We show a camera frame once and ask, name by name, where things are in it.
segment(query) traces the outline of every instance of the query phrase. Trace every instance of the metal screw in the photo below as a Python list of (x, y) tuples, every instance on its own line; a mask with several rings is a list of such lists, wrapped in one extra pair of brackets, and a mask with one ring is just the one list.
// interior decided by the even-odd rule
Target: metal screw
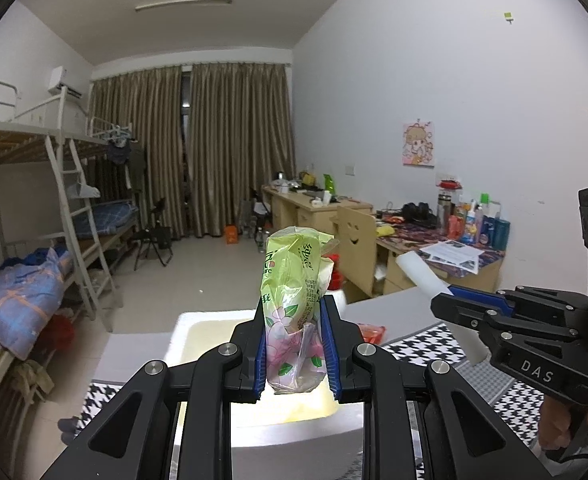
[(376, 347), (370, 343), (361, 343), (356, 347), (356, 351), (361, 355), (372, 355), (376, 352)]
[(238, 350), (238, 346), (234, 343), (223, 343), (218, 347), (218, 353), (221, 355), (234, 355)]
[(434, 370), (434, 373), (437, 374), (446, 374), (450, 371), (450, 365), (445, 361), (434, 361), (432, 363), (432, 370)]
[(156, 375), (163, 371), (164, 363), (162, 361), (150, 361), (145, 365), (145, 373), (147, 375)]

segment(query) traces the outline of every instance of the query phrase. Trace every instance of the brown striped curtain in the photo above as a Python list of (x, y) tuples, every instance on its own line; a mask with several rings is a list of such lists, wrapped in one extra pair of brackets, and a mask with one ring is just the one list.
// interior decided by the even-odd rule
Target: brown striped curtain
[(139, 204), (141, 218), (146, 222), (153, 203), (165, 197), (163, 221), (176, 237), (185, 234), (182, 74), (180, 66), (171, 66), (101, 79), (94, 82), (90, 99), (92, 115), (122, 126), (132, 124), (132, 134), (147, 155), (149, 189)]
[(236, 224), (241, 200), (276, 171), (294, 176), (285, 65), (196, 64), (192, 68), (188, 167), (196, 236)]

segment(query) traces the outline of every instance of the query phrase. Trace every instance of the bed ladder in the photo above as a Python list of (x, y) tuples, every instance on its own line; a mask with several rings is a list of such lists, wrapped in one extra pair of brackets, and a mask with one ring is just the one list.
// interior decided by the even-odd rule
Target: bed ladder
[[(50, 164), (52, 165), (52, 170), (54, 171), (54, 177), (56, 179), (56, 186), (58, 187), (60, 212), (63, 221), (63, 230), (65, 231), (66, 242), (68, 244), (68, 249), (71, 248), (71, 252), (74, 256), (75, 281), (78, 284), (81, 298), (90, 319), (94, 320), (94, 313), (98, 314), (98, 317), (101, 319), (105, 329), (108, 332), (111, 332), (112, 322), (110, 319), (108, 319), (107, 311), (113, 310), (115, 307), (122, 307), (122, 296), (117, 290), (116, 284), (114, 283), (114, 279), (112, 278), (112, 274), (110, 272), (110, 267), (108, 266), (105, 255), (103, 254), (101, 241), (99, 240), (98, 232), (96, 231), (96, 224), (94, 222), (94, 214), (92, 212), (92, 204), (90, 203), (90, 200), (88, 198), (82, 199), (83, 206), (75, 211), (70, 211), (65, 187), (65, 175), (75, 174), (81, 184), (86, 184), (87, 181), (85, 179), (85, 171), (81, 165), (81, 160), (78, 157), (74, 139), (67, 140), (69, 151), (72, 155), (72, 160), (74, 160), (74, 170), (64, 169), (63, 151), (65, 148), (65, 139), (62, 138), (60, 131), (59, 136), (60, 137), (56, 140), (56, 151), (54, 150), (54, 145), (50, 136), (46, 136), (45, 138), (45, 148), (48, 152), (48, 158), (50, 159)], [(74, 222), (72, 220), (72, 218), (75, 216), (81, 215), (83, 213), (87, 213), (90, 229), (92, 231), (92, 245), (89, 246), (85, 251), (81, 251), (78, 238), (76, 236), (76, 230), (74, 228)], [(89, 275), (89, 272), (87, 271), (87, 266), (85, 265), (85, 258), (87, 258), (94, 251), (98, 252), (98, 258), (101, 262), (101, 268), (103, 269), (103, 279), (101, 280), (101, 283), (96, 284), (96, 286), (92, 283), (92, 279)], [(111, 291), (112, 304), (108, 307), (102, 307), (101, 295), (104, 293), (104, 291), (106, 291), (108, 285)]]

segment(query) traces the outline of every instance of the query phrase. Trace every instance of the poster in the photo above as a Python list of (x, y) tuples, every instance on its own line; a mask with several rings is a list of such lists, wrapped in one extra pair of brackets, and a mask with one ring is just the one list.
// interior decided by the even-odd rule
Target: poster
[(403, 164), (434, 166), (434, 125), (431, 121), (403, 125)]

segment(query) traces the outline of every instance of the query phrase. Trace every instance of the white cardboard tube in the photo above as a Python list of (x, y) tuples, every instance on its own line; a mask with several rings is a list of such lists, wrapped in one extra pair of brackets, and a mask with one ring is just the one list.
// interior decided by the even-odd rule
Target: white cardboard tube
[[(447, 285), (434, 274), (430, 267), (414, 251), (401, 254), (396, 258), (396, 263), (407, 277), (412, 280), (418, 288), (421, 289), (430, 299), (438, 296), (440, 293), (450, 294)], [(489, 350), (478, 337), (478, 333), (471, 328), (455, 325), (445, 321), (445, 325), (452, 332), (456, 341), (465, 352), (466, 357), (472, 365), (484, 361)]]

